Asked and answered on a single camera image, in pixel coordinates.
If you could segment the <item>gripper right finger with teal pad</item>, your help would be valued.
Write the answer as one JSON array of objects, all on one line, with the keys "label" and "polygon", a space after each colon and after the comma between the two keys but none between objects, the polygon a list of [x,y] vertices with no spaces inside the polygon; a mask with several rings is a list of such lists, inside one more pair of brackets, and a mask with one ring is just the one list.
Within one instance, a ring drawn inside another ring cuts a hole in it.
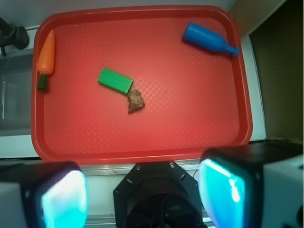
[{"label": "gripper right finger with teal pad", "polygon": [[198,169],[199,195],[217,228],[301,228],[304,149],[294,143],[209,148]]}]

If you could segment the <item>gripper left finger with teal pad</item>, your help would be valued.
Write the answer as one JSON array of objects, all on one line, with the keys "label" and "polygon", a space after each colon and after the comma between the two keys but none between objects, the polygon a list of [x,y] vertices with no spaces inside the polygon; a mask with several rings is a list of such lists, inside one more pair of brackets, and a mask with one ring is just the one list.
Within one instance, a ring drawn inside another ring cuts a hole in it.
[{"label": "gripper left finger with teal pad", "polygon": [[1,165],[2,228],[83,228],[88,184],[71,161]]}]

